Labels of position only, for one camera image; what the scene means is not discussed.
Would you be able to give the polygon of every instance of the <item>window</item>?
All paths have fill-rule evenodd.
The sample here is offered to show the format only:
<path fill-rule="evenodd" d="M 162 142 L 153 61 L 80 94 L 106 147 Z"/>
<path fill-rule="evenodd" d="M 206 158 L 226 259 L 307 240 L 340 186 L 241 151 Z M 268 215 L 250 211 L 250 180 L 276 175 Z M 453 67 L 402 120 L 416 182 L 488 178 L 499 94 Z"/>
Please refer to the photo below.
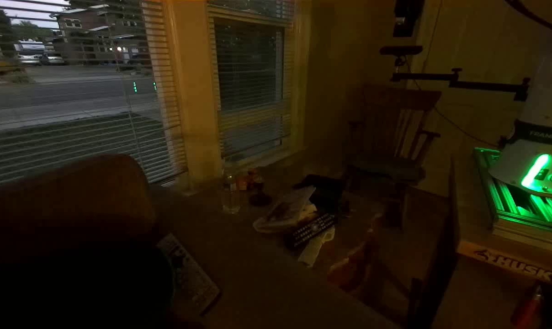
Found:
<path fill-rule="evenodd" d="M 126 25 L 126 27 L 137 27 L 139 21 L 135 21 L 135 19 L 124 19 L 124 25 Z"/>
<path fill-rule="evenodd" d="M 287 145 L 285 0 L 208 0 L 223 158 Z"/>
<path fill-rule="evenodd" d="M 66 25 L 66 27 L 75 27 L 75 28 L 80 28 L 80 27 L 82 27 L 80 19 L 77 19 L 77 17 L 66 17 L 66 19 L 64 19 L 64 25 Z"/>
<path fill-rule="evenodd" d="M 131 34 L 80 23 L 60 30 L 58 12 L 93 21 L 95 3 L 104 1 L 0 1 L 0 182 L 100 153 L 133 155 L 148 180 L 186 169 L 164 1 L 126 0 L 124 10 L 144 21 Z M 16 61 L 18 32 L 40 39 L 20 50 L 42 54 Z"/>

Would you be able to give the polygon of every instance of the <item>wall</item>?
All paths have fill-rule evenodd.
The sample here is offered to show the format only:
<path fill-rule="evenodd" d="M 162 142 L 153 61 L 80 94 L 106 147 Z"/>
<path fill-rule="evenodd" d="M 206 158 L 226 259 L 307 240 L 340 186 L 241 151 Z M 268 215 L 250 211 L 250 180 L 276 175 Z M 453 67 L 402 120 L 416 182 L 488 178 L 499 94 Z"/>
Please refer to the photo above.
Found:
<path fill-rule="evenodd" d="M 524 0 L 524 3 L 552 19 L 552 0 Z M 543 41 L 550 34 L 548 28 L 508 6 L 504 0 L 427 0 L 418 32 L 424 52 L 413 70 L 462 67 L 462 80 L 515 83 L 533 74 Z M 521 102 L 513 102 L 510 92 L 449 89 L 444 81 L 420 85 L 444 91 L 437 107 L 446 116 L 433 112 L 427 120 L 442 138 L 426 156 L 427 176 L 420 187 L 446 195 L 449 158 L 469 155 L 477 144 L 497 144 L 501 134 L 512 131 Z"/>
<path fill-rule="evenodd" d="M 343 145 L 351 92 L 363 81 L 389 81 L 393 1 L 312 0 L 305 100 L 305 145 L 323 156 Z"/>

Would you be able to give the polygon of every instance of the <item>green light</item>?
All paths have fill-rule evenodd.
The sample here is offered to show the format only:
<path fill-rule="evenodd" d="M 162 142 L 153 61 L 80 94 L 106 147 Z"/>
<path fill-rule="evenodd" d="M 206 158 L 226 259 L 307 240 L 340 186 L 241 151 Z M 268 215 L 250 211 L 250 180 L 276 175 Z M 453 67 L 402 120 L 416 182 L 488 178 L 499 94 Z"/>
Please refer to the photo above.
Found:
<path fill-rule="evenodd" d="M 548 153 L 541 153 L 535 162 L 532 164 L 532 167 L 528 169 L 528 173 L 524 175 L 524 178 L 521 178 L 521 186 L 524 187 L 532 187 L 533 176 L 543 169 L 543 166 L 550 160 Z"/>

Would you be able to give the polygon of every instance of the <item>table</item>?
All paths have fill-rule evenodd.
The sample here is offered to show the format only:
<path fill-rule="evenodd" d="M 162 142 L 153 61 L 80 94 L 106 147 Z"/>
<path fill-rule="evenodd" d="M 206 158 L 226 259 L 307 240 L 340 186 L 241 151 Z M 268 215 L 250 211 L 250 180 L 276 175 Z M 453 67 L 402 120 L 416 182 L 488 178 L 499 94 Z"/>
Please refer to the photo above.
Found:
<path fill-rule="evenodd" d="M 298 184 L 305 175 L 320 173 L 334 176 L 334 171 L 336 169 L 323 169 L 314 164 L 307 167 L 301 156 L 289 156 L 267 167 L 259 167 L 259 173 L 265 178 L 265 191 L 272 197 L 272 202 L 279 195 L 292 191 L 292 186 Z M 360 189 L 362 191 L 358 195 L 343 195 L 343 198 L 349 200 L 349 213 L 340 215 L 340 220 L 334 224 L 334 239 L 321 246 L 321 251 L 312 266 L 312 270 L 321 277 L 329 273 L 329 266 L 332 262 L 338 262 L 340 259 L 347 257 L 347 251 L 363 240 L 367 228 L 371 228 L 373 224 L 373 219 L 384 208 L 384 198 L 378 193 L 387 191 L 385 178 L 382 178 L 380 182 L 367 182 Z M 190 200 L 199 206 L 212 206 L 215 209 L 221 209 L 219 187 L 203 189 L 197 195 L 190 197 Z M 283 244 L 281 233 L 257 233 L 252 228 L 252 222 L 257 217 L 265 215 L 268 208 L 270 206 L 250 206 L 248 193 L 243 193 L 241 211 L 226 217 L 230 217 L 237 224 L 243 224 L 243 228 L 250 233 L 256 233 L 257 239 L 265 239 L 276 244 L 285 257 L 296 259 L 298 251 L 290 251 Z"/>
<path fill-rule="evenodd" d="M 491 233 L 491 211 L 471 153 L 453 160 L 451 175 L 453 229 L 446 239 L 451 250 L 444 251 L 446 264 L 437 273 L 444 282 L 435 288 L 433 326 L 510 326 L 524 290 L 535 281 L 552 282 L 552 251 Z"/>
<path fill-rule="evenodd" d="M 274 164 L 263 173 L 270 195 L 289 191 L 305 175 L 294 160 Z M 301 266 L 285 250 L 279 235 L 256 233 L 252 220 L 267 208 L 243 204 L 239 213 L 225 213 L 219 187 L 192 197 L 155 189 L 153 200 L 162 228 L 183 240 L 221 288 L 221 297 L 204 314 L 208 326 L 396 326 L 329 284 L 318 272 Z"/>

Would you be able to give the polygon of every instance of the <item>remote control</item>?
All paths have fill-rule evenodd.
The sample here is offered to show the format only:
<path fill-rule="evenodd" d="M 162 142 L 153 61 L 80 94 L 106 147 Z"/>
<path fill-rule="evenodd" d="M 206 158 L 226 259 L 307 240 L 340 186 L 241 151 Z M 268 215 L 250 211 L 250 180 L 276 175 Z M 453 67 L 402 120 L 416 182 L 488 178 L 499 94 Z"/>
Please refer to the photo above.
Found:
<path fill-rule="evenodd" d="M 292 233 L 285 235 L 289 248 L 296 250 L 307 244 L 314 235 L 325 231 L 336 222 L 336 213 L 321 213 L 314 220 L 296 228 Z"/>
<path fill-rule="evenodd" d="M 219 286 L 206 275 L 175 235 L 164 235 L 157 246 L 168 255 L 177 272 L 179 295 L 203 314 L 219 297 Z"/>

